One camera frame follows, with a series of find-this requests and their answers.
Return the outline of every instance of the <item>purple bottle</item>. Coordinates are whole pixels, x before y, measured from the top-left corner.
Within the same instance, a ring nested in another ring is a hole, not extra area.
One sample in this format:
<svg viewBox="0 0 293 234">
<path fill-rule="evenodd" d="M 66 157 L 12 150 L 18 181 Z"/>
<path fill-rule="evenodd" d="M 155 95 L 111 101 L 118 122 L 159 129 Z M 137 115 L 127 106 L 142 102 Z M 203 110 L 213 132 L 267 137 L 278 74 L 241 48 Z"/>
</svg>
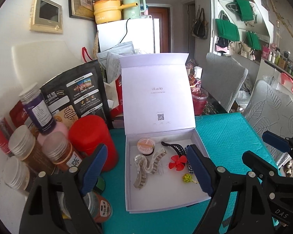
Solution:
<svg viewBox="0 0 293 234">
<path fill-rule="evenodd" d="M 56 121 L 50 113 L 37 83 L 32 84 L 19 94 L 24 109 L 39 132 L 47 135 L 53 131 Z"/>
</svg>

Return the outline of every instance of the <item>mint green kettle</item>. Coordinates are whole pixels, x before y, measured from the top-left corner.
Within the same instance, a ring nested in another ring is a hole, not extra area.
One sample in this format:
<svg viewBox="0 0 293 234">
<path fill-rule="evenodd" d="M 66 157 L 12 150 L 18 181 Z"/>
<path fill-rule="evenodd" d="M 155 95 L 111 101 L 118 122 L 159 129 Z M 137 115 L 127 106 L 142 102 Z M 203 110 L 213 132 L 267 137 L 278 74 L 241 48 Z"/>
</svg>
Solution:
<svg viewBox="0 0 293 234">
<path fill-rule="evenodd" d="M 140 1 L 142 1 L 143 9 L 140 8 Z M 129 3 L 137 3 L 138 6 L 131 7 L 124 9 L 124 19 L 134 19 L 134 18 L 141 18 L 141 13 L 145 12 L 147 9 L 146 0 L 123 0 L 123 5 L 129 4 Z"/>
</svg>

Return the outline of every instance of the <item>red drink cup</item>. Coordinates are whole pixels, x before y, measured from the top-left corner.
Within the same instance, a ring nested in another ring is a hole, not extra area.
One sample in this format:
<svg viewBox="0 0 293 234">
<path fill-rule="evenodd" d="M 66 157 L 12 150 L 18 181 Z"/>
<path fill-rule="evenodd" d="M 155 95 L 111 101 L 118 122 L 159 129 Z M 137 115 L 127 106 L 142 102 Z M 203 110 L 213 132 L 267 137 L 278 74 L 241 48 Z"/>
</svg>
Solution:
<svg viewBox="0 0 293 234">
<path fill-rule="evenodd" d="M 195 116 L 201 115 L 206 105 L 208 92 L 202 88 L 201 89 L 193 88 L 191 89 L 191 91 L 192 91 L 194 115 Z"/>
</svg>

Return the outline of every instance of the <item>white refrigerator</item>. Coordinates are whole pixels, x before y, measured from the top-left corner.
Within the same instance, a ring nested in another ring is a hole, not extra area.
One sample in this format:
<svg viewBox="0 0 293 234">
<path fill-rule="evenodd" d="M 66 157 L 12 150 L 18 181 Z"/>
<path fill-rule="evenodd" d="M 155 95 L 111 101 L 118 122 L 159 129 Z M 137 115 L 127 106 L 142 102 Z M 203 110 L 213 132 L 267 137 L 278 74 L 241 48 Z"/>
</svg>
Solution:
<svg viewBox="0 0 293 234">
<path fill-rule="evenodd" d="M 160 21 L 158 18 L 120 20 L 97 25 L 100 51 L 132 41 L 135 50 L 154 54 L 160 52 Z"/>
</svg>

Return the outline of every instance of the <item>black snack bag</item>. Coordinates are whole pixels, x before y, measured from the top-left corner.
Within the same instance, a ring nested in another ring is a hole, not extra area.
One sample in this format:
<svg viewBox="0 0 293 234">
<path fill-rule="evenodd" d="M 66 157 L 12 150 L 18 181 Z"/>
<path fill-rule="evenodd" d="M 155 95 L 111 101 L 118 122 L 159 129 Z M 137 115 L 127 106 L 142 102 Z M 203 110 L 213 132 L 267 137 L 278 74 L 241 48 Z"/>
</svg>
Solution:
<svg viewBox="0 0 293 234">
<path fill-rule="evenodd" d="M 95 114 L 113 128 L 99 62 L 90 61 L 71 68 L 40 88 L 57 121 L 68 128 L 86 115 Z"/>
</svg>

